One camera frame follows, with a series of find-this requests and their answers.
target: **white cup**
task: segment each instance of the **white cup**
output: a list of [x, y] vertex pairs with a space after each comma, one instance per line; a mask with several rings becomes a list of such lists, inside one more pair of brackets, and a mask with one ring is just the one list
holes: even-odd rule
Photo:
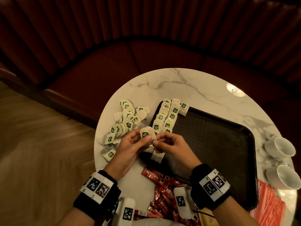
[[298, 190], [301, 188], [299, 175], [287, 165], [270, 167], [266, 170], [266, 177], [272, 186], [281, 190]]
[[287, 158], [296, 154], [294, 145], [283, 137], [276, 137], [264, 144], [266, 152], [274, 158]]

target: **sofa backrest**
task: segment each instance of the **sofa backrest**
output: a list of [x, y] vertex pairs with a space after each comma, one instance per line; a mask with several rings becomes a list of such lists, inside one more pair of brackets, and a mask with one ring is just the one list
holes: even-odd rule
[[[301, 79], [301, 9], [270, 0], [0, 0], [0, 49], [35, 84], [103, 41], [152, 36]], [[6, 66], [5, 59], [0, 61]]]

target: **hand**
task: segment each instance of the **hand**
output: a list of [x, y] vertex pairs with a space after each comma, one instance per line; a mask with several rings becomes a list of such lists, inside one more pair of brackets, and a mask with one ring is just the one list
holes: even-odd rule
[[202, 164], [180, 135], [170, 132], [160, 133], [157, 135], [157, 140], [153, 142], [153, 146], [157, 151], [170, 153], [179, 163], [191, 171]]
[[137, 155], [147, 149], [145, 144], [151, 140], [151, 136], [141, 139], [141, 129], [134, 129], [124, 136], [111, 161], [103, 169], [116, 181], [121, 179], [132, 167]]

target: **round table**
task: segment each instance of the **round table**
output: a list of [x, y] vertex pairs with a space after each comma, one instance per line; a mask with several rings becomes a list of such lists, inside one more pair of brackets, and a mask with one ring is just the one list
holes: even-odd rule
[[[94, 159], [96, 171], [103, 169], [107, 161], [100, 154], [103, 136], [115, 123], [113, 114], [120, 111], [122, 99], [132, 101], [134, 107], [148, 106], [150, 123], [158, 104], [164, 98], [179, 98], [191, 107], [216, 115], [246, 126], [255, 138], [256, 163], [258, 179], [268, 183], [264, 176], [266, 168], [280, 164], [263, 149], [263, 143], [272, 135], [281, 136], [269, 116], [249, 96], [238, 97], [228, 91], [227, 82], [213, 75], [191, 69], [166, 68], [147, 72], [130, 80], [120, 87], [107, 102], [97, 125], [94, 142]], [[293, 167], [291, 158], [284, 163]], [[139, 159], [130, 171], [118, 182], [120, 196], [134, 198], [136, 208], [147, 212], [147, 207], [154, 198], [154, 183], [141, 175], [145, 166]], [[295, 190], [278, 190], [286, 203], [282, 225], [291, 225], [297, 192]]]

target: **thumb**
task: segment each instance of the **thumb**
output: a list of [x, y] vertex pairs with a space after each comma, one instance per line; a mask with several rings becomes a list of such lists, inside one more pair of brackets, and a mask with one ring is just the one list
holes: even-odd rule
[[134, 144], [134, 146], [137, 148], [137, 150], [141, 147], [143, 147], [145, 144], [147, 144], [151, 140], [151, 135], [148, 135], [142, 139], [140, 139], [137, 143]]
[[162, 150], [163, 152], [171, 152], [172, 149], [171, 149], [171, 146], [166, 144], [166, 143], [163, 143], [161, 141], [158, 141], [158, 140], [155, 140], [153, 142], [153, 146], [157, 149], [160, 149]]

